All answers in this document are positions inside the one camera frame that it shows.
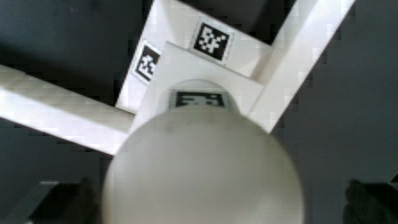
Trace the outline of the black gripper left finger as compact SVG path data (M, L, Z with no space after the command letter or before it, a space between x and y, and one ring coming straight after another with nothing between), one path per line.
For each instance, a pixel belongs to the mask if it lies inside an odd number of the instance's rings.
M41 181L0 224L98 224L92 182Z

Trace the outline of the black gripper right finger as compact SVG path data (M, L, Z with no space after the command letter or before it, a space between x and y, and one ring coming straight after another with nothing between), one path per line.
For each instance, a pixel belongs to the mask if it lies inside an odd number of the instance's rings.
M343 224L398 224L398 190L385 183L350 181Z

